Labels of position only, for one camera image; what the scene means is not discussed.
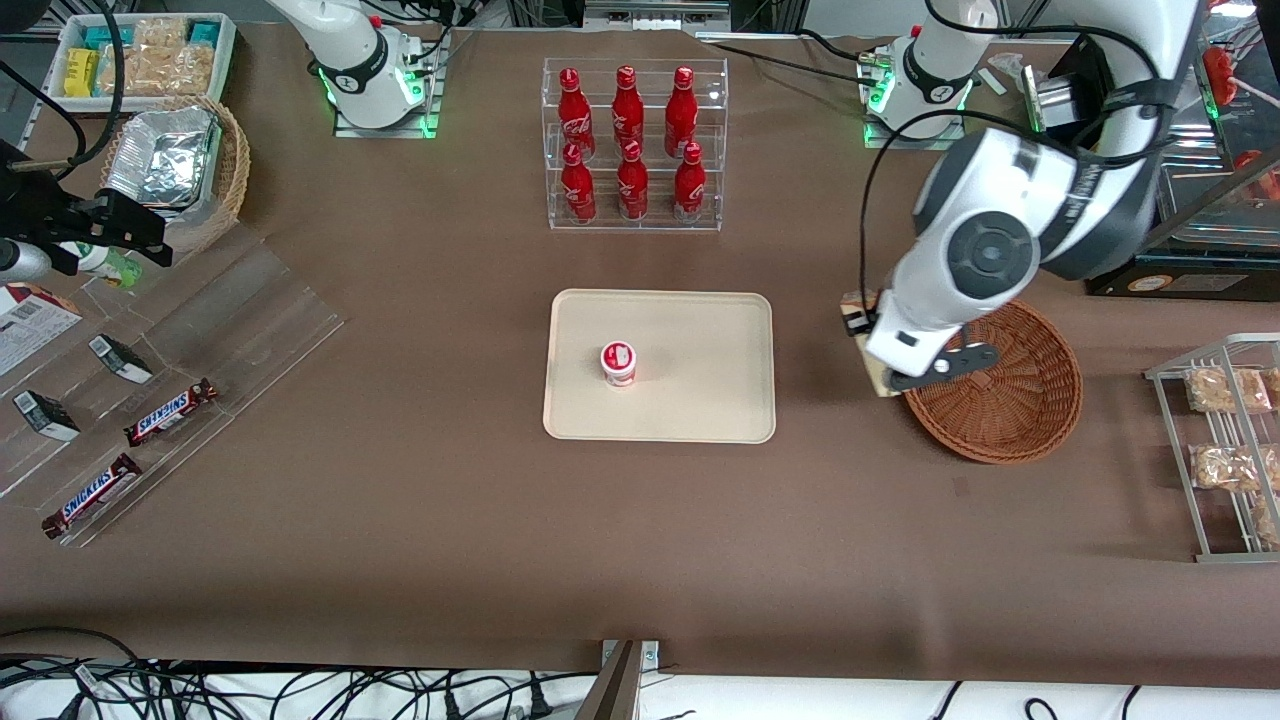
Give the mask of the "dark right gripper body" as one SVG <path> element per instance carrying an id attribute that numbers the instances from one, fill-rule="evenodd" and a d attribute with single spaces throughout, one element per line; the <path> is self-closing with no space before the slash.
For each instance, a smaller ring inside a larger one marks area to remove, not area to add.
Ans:
<path id="1" fill-rule="evenodd" d="M 3 237 L 40 249 L 65 242 L 99 245 L 82 197 L 67 192 L 47 170 L 12 169 L 13 163 L 27 159 L 14 145 L 1 141 Z"/>

